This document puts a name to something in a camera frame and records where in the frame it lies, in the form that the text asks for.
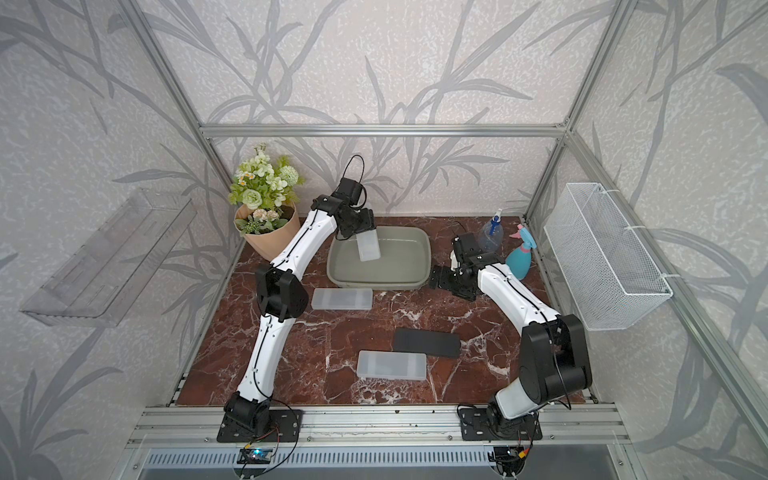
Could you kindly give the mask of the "frosted pencil case diagonal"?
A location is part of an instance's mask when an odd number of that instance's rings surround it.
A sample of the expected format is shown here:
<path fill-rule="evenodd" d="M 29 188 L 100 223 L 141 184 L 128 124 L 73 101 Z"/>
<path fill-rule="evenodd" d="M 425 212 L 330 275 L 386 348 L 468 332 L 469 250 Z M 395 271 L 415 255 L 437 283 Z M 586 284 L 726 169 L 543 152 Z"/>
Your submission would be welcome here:
<path fill-rule="evenodd" d="M 376 228 L 358 233 L 355 237 L 361 262 L 374 261 L 381 258 L 381 250 Z"/>

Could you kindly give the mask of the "grey-green storage box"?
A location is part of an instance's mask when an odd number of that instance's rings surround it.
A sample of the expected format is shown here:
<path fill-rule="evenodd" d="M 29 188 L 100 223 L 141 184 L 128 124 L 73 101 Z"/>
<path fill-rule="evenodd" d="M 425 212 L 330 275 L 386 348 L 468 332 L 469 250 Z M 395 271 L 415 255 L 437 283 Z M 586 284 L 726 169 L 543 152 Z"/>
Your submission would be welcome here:
<path fill-rule="evenodd" d="M 342 288 L 414 290 L 422 287 L 431 271 L 431 246 L 425 231 L 407 226 L 376 229 L 381 256 L 361 261 L 357 239 L 332 241 L 326 273 Z"/>

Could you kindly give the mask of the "black pencil case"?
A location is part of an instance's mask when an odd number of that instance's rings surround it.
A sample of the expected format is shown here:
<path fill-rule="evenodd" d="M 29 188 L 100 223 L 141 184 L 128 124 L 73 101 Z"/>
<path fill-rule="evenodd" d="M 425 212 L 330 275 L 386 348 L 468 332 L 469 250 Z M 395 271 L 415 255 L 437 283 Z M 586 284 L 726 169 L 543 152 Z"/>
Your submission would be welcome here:
<path fill-rule="evenodd" d="M 458 335 L 420 329 L 397 328 L 393 350 L 402 353 L 423 353 L 426 356 L 458 359 L 461 340 Z"/>

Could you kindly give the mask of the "frosted pencil case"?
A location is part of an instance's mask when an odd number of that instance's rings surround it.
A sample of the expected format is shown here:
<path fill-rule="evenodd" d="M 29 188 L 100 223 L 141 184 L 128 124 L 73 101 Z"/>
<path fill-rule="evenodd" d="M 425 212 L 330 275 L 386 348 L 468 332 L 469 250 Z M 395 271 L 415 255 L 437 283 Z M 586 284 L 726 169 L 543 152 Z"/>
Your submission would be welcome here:
<path fill-rule="evenodd" d="M 423 353 L 359 352 L 356 373 L 360 378 L 423 381 L 427 359 Z"/>
<path fill-rule="evenodd" d="M 314 310 L 366 311 L 372 305 L 370 288 L 317 288 L 311 300 Z"/>

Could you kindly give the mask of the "frosted pencil case front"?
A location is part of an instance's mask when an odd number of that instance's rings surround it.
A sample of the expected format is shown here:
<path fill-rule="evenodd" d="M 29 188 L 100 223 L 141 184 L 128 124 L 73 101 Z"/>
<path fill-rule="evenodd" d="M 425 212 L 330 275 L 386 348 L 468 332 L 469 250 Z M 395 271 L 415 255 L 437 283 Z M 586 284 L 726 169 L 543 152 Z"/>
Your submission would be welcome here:
<path fill-rule="evenodd" d="M 359 352 L 356 373 L 360 378 L 423 381 L 427 359 L 423 353 Z"/>

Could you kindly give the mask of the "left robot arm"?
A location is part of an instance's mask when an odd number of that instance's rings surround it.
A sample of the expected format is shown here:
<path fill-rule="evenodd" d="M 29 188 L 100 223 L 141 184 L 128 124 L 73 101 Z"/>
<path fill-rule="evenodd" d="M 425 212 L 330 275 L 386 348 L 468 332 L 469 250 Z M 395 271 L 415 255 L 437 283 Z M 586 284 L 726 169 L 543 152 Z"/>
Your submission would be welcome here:
<path fill-rule="evenodd" d="M 225 418 L 261 437 L 269 430 L 277 367 L 292 326 L 304 313 L 309 294 L 301 280 L 329 236 L 349 238 L 374 231 L 373 211 L 364 206 L 363 187 L 316 197 L 310 213 L 290 243 L 268 264 L 256 269 L 258 335 L 245 374 L 225 404 Z"/>

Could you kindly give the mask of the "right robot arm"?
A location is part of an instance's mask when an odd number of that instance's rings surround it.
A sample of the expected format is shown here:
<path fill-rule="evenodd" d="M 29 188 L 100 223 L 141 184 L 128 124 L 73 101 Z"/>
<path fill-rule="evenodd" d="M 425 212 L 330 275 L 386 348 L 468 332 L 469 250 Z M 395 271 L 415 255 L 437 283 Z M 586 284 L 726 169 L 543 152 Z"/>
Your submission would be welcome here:
<path fill-rule="evenodd" d="M 546 305 L 490 254 L 466 256 L 451 266 L 436 265 L 429 286 L 474 301 L 489 297 L 520 335 L 517 378 L 494 394 L 490 418 L 510 423 L 546 404 L 589 388 L 593 375 L 580 318 Z"/>

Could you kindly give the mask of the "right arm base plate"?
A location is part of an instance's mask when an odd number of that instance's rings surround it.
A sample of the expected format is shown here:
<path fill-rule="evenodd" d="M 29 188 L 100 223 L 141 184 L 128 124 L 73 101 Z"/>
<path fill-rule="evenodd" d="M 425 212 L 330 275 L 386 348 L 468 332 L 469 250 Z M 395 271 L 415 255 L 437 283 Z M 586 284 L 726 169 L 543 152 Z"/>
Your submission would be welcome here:
<path fill-rule="evenodd" d="M 543 438 L 537 412 L 505 418 L 496 405 L 459 404 L 456 407 L 465 441 L 538 441 Z"/>

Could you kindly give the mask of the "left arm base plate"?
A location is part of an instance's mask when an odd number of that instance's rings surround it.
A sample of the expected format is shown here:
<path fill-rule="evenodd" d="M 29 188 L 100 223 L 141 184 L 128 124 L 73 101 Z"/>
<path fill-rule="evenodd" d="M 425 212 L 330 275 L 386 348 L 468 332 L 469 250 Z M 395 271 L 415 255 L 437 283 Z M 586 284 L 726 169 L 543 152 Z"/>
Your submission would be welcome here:
<path fill-rule="evenodd" d="M 303 410 L 261 410 L 254 416 L 227 411 L 216 436 L 217 443 L 295 442 L 299 438 Z"/>

